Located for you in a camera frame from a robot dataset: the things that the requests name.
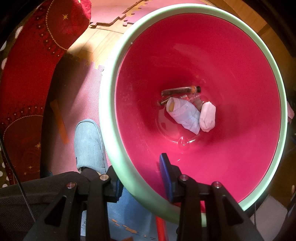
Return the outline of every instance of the red fabric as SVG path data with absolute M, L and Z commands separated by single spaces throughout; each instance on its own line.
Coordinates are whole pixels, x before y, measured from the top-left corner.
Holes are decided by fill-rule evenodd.
M 89 0 L 46 1 L 25 24 L 7 58 L 0 85 L 0 125 L 21 181 L 39 178 L 42 115 L 50 81 L 90 18 Z

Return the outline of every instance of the foot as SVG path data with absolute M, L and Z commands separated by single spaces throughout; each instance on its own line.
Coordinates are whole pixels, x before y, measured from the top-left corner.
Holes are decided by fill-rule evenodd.
M 100 128 L 94 120 L 85 119 L 77 124 L 74 136 L 74 152 L 79 171 L 88 167 L 96 170 L 99 174 L 107 172 L 105 147 Z

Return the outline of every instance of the wooden floor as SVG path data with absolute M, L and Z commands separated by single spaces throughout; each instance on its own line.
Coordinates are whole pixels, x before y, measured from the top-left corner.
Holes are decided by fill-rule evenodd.
M 209 0 L 209 2 L 240 18 L 262 38 L 278 64 L 287 95 L 294 93 L 296 59 L 291 57 L 280 38 L 265 20 L 242 0 Z M 130 9 L 126 13 L 127 16 L 131 16 L 143 4 L 144 2 L 140 2 Z M 98 25 L 96 28 L 90 26 L 69 48 L 68 53 L 85 58 L 89 63 L 93 61 L 96 66 L 104 65 L 114 45 L 131 26 L 124 27 L 122 23 L 123 20 L 117 20 L 111 26 Z M 287 141 L 286 146 L 286 150 L 291 150 L 294 144 Z M 288 205 L 291 197 L 291 186 L 296 185 L 295 157 L 296 149 L 293 149 L 282 158 L 275 177 L 269 186 L 270 194 L 285 206 Z

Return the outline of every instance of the orange strip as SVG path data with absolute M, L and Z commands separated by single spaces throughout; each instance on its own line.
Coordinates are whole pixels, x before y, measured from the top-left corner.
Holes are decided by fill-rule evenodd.
M 67 135 L 67 131 L 63 122 L 63 118 L 62 118 L 62 114 L 61 111 L 59 109 L 59 105 L 57 104 L 57 100 L 53 100 L 52 102 L 50 102 L 50 107 L 52 109 L 52 111 L 54 112 L 54 116 L 56 118 L 57 121 L 57 127 L 59 129 L 59 134 L 62 138 L 62 141 L 65 144 L 67 144 L 70 140 L 68 138 Z

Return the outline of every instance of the metal screw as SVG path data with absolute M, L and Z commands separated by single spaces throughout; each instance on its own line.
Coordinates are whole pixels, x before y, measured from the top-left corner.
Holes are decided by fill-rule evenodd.
M 69 183 L 67 183 L 67 188 L 69 188 L 69 189 L 71 189 L 71 188 L 73 188 L 75 186 L 76 186 L 76 183 L 75 182 L 69 182 Z
M 179 176 L 179 179 L 182 180 L 182 181 L 187 181 L 189 179 L 189 177 L 186 174 L 181 174 Z
M 100 179 L 102 181 L 106 181 L 106 180 L 108 180 L 108 178 L 109 178 L 109 176 L 107 174 L 103 174 L 103 175 L 100 176 Z
M 221 184 L 220 182 L 218 182 L 218 181 L 213 182 L 213 185 L 214 185 L 215 188 L 220 188 L 220 187 L 222 187 L 222 184 Z

